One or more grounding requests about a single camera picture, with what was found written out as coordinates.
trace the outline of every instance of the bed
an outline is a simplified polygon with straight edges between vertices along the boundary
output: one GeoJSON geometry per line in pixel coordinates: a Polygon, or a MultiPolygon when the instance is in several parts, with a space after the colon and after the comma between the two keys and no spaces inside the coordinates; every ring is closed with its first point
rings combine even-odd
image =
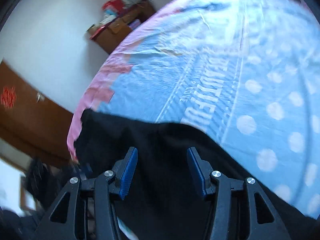
{"type": "Polygon", "coordinates": [[[303,214],[320,214],[320,33],[294,0],[174,0],[108,57],[84,109],[180,122],[303,214]]]}

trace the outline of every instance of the pink bedsheet edge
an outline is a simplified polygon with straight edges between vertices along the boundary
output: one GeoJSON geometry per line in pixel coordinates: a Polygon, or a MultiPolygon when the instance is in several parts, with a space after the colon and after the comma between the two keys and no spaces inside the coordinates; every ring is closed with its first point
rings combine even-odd
{"type": "Polygon", "coordinates": [[[145,37],[150,35],[154,27],[158,26],[162,20],[169,15],[178,13],[189,1],[173,0],[164,6],[134,32],[130,33],[107,58],[80,99],[79,105],[73,114],[67,137],[67,145],[74,162],[77,162],[74,141],[79,137],[82,129],[82,112],[87,108],[95,111],[100,102],[109,102],[111,100],[115,92],[110,89],[110,86],[120,74],[131,71],[133,67],[133,65],[127,64],[130,58],[130,50],[137,47],[145,37]]]}

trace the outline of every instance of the wooden cabinet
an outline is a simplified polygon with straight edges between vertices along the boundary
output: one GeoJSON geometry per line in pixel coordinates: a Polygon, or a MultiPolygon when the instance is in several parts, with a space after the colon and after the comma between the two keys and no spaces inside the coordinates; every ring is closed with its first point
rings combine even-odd
{"type": "Polygon", "coordinates": [[[155,12],[149,0],[142,0],[127,8],[115,20],[97,30],[90,39],[98,43],[108,54],[111,54],[132,31],[128,25],[130,22],[139,19],[143,23],[155,12]]]}
{"type": "Polygon", "coordinates": [[[0,64],[0,93],[0,137],[44,163],[67,164],[72,113],[27,84],[5,62],[0,64]]]}

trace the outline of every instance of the black fabric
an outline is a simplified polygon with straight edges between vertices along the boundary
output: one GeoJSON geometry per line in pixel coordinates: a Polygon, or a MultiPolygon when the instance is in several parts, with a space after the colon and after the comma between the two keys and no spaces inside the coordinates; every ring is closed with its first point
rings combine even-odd
{"type": "Polygon", "coordinates": [[[9,210],[1,210],[0,239],[30,240],[33,238],[44,212],[32,212],[30,216],[19,217],[9,210]]]}
{"type": "Polygon", "coordinates": [[[29,165],[24,187],[47,210],[60,190],[74,175],[73,167],[62,167],[54,176],[50,169],[43,165],[39,158],[34,158],[29,165]]]}
{"type": "MultiPolygon", "coordinates": [[[[111,169],[130,146],[138,149],[129,194],[116,202],[116,212],[140,240],[202,239],[210,203],[196,195],[186,161],[189,147],[196,147],[202,159],[230,178],[251,176],[206,134],[187,125],[150,124],[90,109],[83,112],[81,120],[75,148],[80,164],[90,164],[92,177],[111,169]]],[[[262,187],[292,240],[307,239],[316,220],[262,187]]]]}

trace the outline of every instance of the white polka dot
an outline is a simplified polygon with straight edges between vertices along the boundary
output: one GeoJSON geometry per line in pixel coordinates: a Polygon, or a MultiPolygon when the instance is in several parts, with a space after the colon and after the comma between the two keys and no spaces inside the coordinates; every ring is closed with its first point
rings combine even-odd
{"type": "Polygon", "coordinates": [[[257,129],[257,124],[251,116],[242,115],[237,119],[237,128],[241,133],[249,135],[257,129]]]}
{"type": "Polygon", "coordinates": [[[285,52],[289,52],[291,50],[291,46],[287,43],[282,43],[280,49],[285,52]]]}
{"type": "Polygon", "coordinates": [[[310,95],[313,95],[315,92],[317,92],[316,87],[310,83],[309,80],[306,81],[307,89],[310,95]]]}
{"type": "Polygon", "coordinates": [[[313,213],[318,211],[319,207],[320,207],[320,195],[315,194],[309,201],[308,208],[307,208],[308,215],[312,215],[313,213]]]}
{"type": "Polygon", "coordinates": [[[302,43],[300,41],[293,40],[292,44],[299,50],[303,48],[303,45],[302,45],[302,43]]]}
{"type": "Polygon", "coordinates": [[[267,77],[270,81],[275,82],[275,83],[281,83],[282,82],[282,77],[279,73],[277,72],[269,72],[267,74],[267,77]]]}
{"type": "Polygon", "coordinates": [[[258,56],[248,56],[248,61],[252,64],[259,64],[261,63],[261,58],[258,56]]]}
{"type": "Polygon", "coordinates": [[[256,45],[256,44],[259,44],[259,43],[260,43],[259,39],[250,39],[250,44],[252,44],[252,45],[256,45]]]}
{"type": "Polygon", "coordinates": [[[291,189],[287,185],[284,185],[284,184],[278,185],[275,188],[274,193],[279,198],[282,198],[286,202],[289,202],[291,199],[291,189]]]}
{"type": "Polygon", "coordinates": [[[259,93],[262,86],[257,81],[250,79],[245,83],[245,88],[252,93],[259,93]]]}
{"type": "Polygon", "coordinates": [[[304,183],[308,187],[310,187],[314,183],[314,181],[316,179],[317,171],[318,171],[317,165],[315,165],[314,163],[308,164],[306,174],[304,176],[304,183]]]}
{"type": "Polygon", "coordinates": [[[259,27],[257,27],[257,25],[254,25],[254,26],[250,27],[250,32],[251,33],[260,33],[261,29],[259,27]]]}
{"type": "Polygon", "coordinates": [[[288,138],[290,150],[295,153],[301,153],[304,150],[304,137],[301,133],[293,132],[288,138]]]}
{"type": "Polygon", "coordinates": [[[272,51],[271,54],[270,54],[270,57],[272,57],[272,58],[278,57],[278,52],[272,51]]]}
{"type": "Polygon", "coordinates": [[[290,65],[286,65],[285,66],[285,72],[290,74],[290,75],[295,75],[297,73],[298,69],[293,67],[293,66],[290,66],[290,65]]]}
{"type": "Polygon", "coordinates": [[[315,133],[320,133],[320,118],[316,115],[311,117],[311,126],[315,133]]]}
{"type": "Polygon", "coordinates": [[[261,171],[273,171],[277,163],[277,156],[271,149],[263,149],[257,155],[257,165],[261,171]]]}
{"type": "Polygon", "coordinates": [[[267,105],[267,113],[270,117],[276,120],[281,120],[284,117],[282,106],[278,102],[267,105]]]}
{"type": "Polygon", "coordinates": [[[273,66],[277,66],[277,65],[279,65],[280,63],[282,62],[282,59],[275,59],[275,60],[272,60],[271,61],[271,65],[273,65],[273,66]]]}
{"type": "Polygon", "coordinates": [[[301,97],[300,93],[298,93],[296,91],[291,92],[289,94],[288,98],[290,99],[291,103],[294,106],[302,106],[304,103],[303,98],[301,97]]]}

